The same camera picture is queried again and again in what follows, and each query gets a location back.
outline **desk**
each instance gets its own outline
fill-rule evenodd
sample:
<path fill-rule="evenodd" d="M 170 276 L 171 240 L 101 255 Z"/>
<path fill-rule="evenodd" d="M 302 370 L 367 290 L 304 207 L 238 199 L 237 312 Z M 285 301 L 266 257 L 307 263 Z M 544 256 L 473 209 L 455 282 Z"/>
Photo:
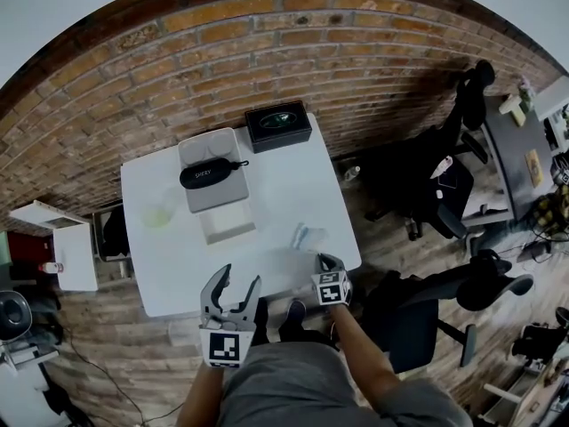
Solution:
<path fill-rule="evenodd" d="M 484 389 L 499 396 L 500 400 L 480 417 L 504 427 L 534 426 L 547 411 L 551 398 L 563 382 L 563 378 L 557 378 L 550 386 L 545 383 L 557 362 L 551 360 L 542 370 L 523 367 L 520 376 L 507 391 L 485 384 Z"/>
<path fill-rule="evenodd" d="M 551 150 L 543 132 L 543 125 L 535 111 L 526 115 L 524 126 L 519 127 L 510 114 L 502 115 L 498 110 L 502 101 L 500 97 L 485 97 L 486 120 L 482 125 L 490 155 L 504 191 L 506 209 L 485 215 L 473 214 L 462 220 L 465 226 L 472 227 L 492 222 L 520 220 L 532 208 L 533 202 L 540 196 L 550 192 L 553 186 L 551 179 Z M 525 154 L 535 149 L 540 159 L 543 181 L 537 188 L 533 187 L 532 178 L 527 168 Z"/>
<path fill-rule="evenodd" d="M 53 230 L 53 253 L 55 261 L 63 264 L 58 274 L 61 290 L 97 291 L 89 223 Z"/>
<path fill-rule="evenodd" d="M 253 154 L 246 128 L 236 130 L 249 183 L 257 231 L 208 246 L 199 218 L 188 209 L 180 185 L 178 148 L 146 155 L 121 169 L 124 218 L 142 303 L 151 317 L 200 309 L 199 295 L 215 271 L 231 263 L 231 283 L 220 302 L 241 302 L 255 276 L 261 295 L 310 282 L 315 255 L 291 249 L 299 222 L 325 228 L 321 251 L 361 264 L 354 231 L 317 121 L 309 114 L 308 142 Z M 168 203 L 171 220 L 162 228 L 144 225 L 150 205 Z"/>

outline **black fabric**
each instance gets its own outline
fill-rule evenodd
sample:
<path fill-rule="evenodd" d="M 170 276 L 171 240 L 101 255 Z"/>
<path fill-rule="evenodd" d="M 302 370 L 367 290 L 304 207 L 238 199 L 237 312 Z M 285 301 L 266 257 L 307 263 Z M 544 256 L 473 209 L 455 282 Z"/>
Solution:
<path fill-rule="evenodd" d="M 529 274 L 516 278 L 505 275 L 472 278 L 461 285 L 456 300 L 463 309 L 481 311 L 490 307 L 508 291 L 515 295 L 524 295 L 532 286 L 533 277 Z"/>
<path fill-rule="evenodd" d="M 267 301 L 259 299 L 257 311 L 255 313 L 255 334 L 251 341 L 251 346 L 258 346 L 269 343 L 267 337 L 268 308 Z M 306 330 L 299 321 L 286 320 L 278 329 L 281 342 L 316 342 L 331 346 L 335 350 L 332 340 L 318 331 Z"/>
<path fill-rule="evenodd" d="M 553 358 L 557 347 L 566 337 L 567 331 L 564 329 L 528 326 L 524 329 L 522 338 L 514 342 L 512 354 L 548 361 Z"/>
<path fill-rule="evenodd" d="M 426 366 L 433 359 L 437 321 L 438 301 L 427 301 L 384 312 L 365 321 L 362 328 L 381 350 L 388 353 L 395 373 L 401 373 Z"/>
<path fill-rule="evenodd" d="M 113 209 L 103 227 L 103 245 L 101 251 L 104 256 L 126 256 L 130 252 L 126 223 L 124 222 L 124 209 L 120 205 Z"/>
<path fill-rule="evenodd" d="M 469 130 L 477 130 L 486 117 L 484 89 L 495 79 L 492 65 L 481 60 L 476 68 L 462 77 L 456 91 L 456 102 L 462 108 L 463 123 Z"/>
<path fill-rule="evenodd" d="M 40 349 L 61 344 L 63 327 L 56 317 L 61 308 L 57 295 L 53 291 L 32 285 L 17 286 L 14 291 L 24 296 L 33 314 L 33 324 L 22 338 Z"/>
<path fill-rule="evenodd" d="M 95 427 L 89 416 L 71 403 L 67 391 L 53 382 L 52 378 L 45 371 L 44 365 L 40 364 L 39 367 L 48 386 L 48 390 L 44 391 L 45 401 L 53 413 L 61 415 L 61 413 L 65 412 L 73 425 L 78 427 Z"/>

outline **leg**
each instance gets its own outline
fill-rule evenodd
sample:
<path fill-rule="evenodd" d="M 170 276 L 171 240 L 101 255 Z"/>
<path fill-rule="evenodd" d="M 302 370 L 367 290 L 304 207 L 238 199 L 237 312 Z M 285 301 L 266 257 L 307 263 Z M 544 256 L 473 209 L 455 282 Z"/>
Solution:
<path fill-rule="evenodd" d="M 509 220 L 488 225 L 482 236 L 473 238 L 470 242 L 470 252 L 476 256 L 480 250 L 491 250 L 497 246 L 510 234 L 527 231 L 531 228 L 529 220 L 523 219 L 520 222 Z"/>
<path fill-rule="evenodd" d="M 330 338 L 318 331 L 307 331 L 302 327 L 302 321 L 306 317 L 306 306 L 298 299 L 293 299 L 286 314 L 286 320 L 278 329 L 281 342 L 317 342 L 328 346 L 334 345 Z"/>
<path fill-rule="evenodd" d="M 14 291 L 24 296 L 29 309 L 34 313 L 57 313 L 61 308 L 54 293 L 41 290 L 37 286 L 16 286 Z"/>
<path fill-rule="evenodd" d="M 268 343 L 267 338 L 267 321 L 268 321 L 268 305 L 264 297 L 259 299 L 257 311 L 255 312 L 255 334 L 251 340 L 251 346 L 264 345 Z"/>

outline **black office chair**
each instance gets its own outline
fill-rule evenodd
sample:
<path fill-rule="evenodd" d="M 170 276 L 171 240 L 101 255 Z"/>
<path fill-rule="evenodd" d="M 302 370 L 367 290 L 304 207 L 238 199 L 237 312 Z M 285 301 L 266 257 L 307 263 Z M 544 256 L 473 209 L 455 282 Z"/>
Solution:
<path fill-rule="evenodd" d="M 559 326 L 563 329 L 569 329 L 569 310 L 565 307 L 557 307 L 555 309 L 555 318 Z"/>
<path fill-rule="evenodd" d="M 24 335 L 32 325 L 28 302 L 15 291 L 0 291 L 0 343 Z"/>
<path fill-rule="evenodd" d="M 401 279 L 390 272 L 365 299 L 362 328 L 389 355 L 396 373 L 427 365 L 434 356 L 437 330 L 462 345 L 461 367 L 475 354 L 477 330 L 468 325 L 465 332 L 438 318 L 439 299 L 456 299 L 470 311 L 490 307 L 504 293 L 526 294 L 533 277 L 511 278 L 505 274 L 511 262 L 491 250 L 483 250 L 469 264 L 421 279 Z"/>
<path fill-rule="evenodd" d="M 429 222 L 446 238 L 462 238 L 466 228 L 461 223 L 474 179 L 454 155 L 473 152 L 482 163 L 488 155 L 468 133 L 461 137 L 461 127 L 476 130 L 485 120 L 484 89 L 495 78 L 492 65 L 481 60 L 476 68 L 463 73 L 457 86 L 456 100 L 440 129 L 431 126 L 417 137 L 368 150 L 359 160 L 360 176 L 371 196 L 380 198 L 381 210 L 365 218 L 375 222 L 391 210 L 415 224 L 409 238 L 422 236 L 422 223 Z M 430 179 L 439 163 L 452 156 L 453 164 L 445 173 Z"/>

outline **wooden floor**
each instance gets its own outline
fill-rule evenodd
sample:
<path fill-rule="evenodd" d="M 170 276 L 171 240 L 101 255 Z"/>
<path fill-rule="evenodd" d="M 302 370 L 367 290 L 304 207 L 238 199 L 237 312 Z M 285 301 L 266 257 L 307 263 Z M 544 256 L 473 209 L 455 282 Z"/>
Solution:
<path fill-rule="evenodd" d="M 344 196 L 364 261 L 360 271 L 368 274 L 368 280 L 387 270 L 424 277 L 467 260 L 461 242 L 446 240 L 430 228 L 423 239 L 410 242 L 395 216 L 388 215 L 378 223 L 365 221 L 365 202 L 357 187 L 344 190 Z M 521 245 L 529 238 L 516 235 L 497 250 Z M 519 249 L 511 250 L 502 256 L 514 261 L 518 252 Z M 471 323 L 477 325 L 475 361 L 459 368 L 460 345 L 439 333 L 433 362 L 407 376 L 434 378 L 459 403 L 479 412 L 487 401 L 482 384 L 501 386 L 515 371 L 516 361 L 507 360 L 506 356 L 521 326 L 530 321 L 554 324 L 554 309 L 569 303 L 568 261 L 560 253 L 541 264 L 517 263 L 511 273 L 532 273 L 534 289 L 521 298 L 507 293 L 486 311 L 474 314 L 456 302 L 442 303 L 443 320 L 460 329 Z M 295 295 L 308 292 L 305 288 Z M 119 282 L 96 294 L 65 294 L 61 303 L 60 319 L 72 331 L 77 351 L 113 376 L 140 407 L 145 420 L 168 413 L 184 400 L 201 362 L 196 315 L 148 318 L 134 281 Z M 286 299 L 270 304 L 270 324 L 277 326 L 285 305 Z M 317 327 L 322 322 L 319 315 L 313 315 L 309 325 Z M 136 408 L 100 370 L 76 355 L 69 338 L 68 335 L 60 347 L 60 357 L 46 365 L 52 379 L 68 390 L 73 402 L 96 425 L 110 422 L 117 427 L 132 427 L 140 423 Z M 176 415 L 177 412 L 147 425 L 174 425 Z"/>

